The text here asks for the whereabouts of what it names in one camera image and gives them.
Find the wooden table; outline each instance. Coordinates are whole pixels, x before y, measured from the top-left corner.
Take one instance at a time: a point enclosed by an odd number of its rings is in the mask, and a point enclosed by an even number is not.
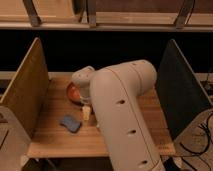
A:
[[[27,155],[30,158],[103,157],[108,156],[101,132],[96,127],[95,115],[82,121],[81,106],[66,97],[70,77],[51,79],[45,102]],[[173,155],[175,149],[155,90],[139,98],[143,116],[160,155]],[[59,124],[70,114],[83,122],[76,134]]]

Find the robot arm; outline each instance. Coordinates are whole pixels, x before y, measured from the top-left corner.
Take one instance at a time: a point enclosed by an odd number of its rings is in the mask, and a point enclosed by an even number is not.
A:
[[[145,60],[106,67],[91,77],[91,103],[116,171],[164,170],[137,103],[155,81],[156,71]]]

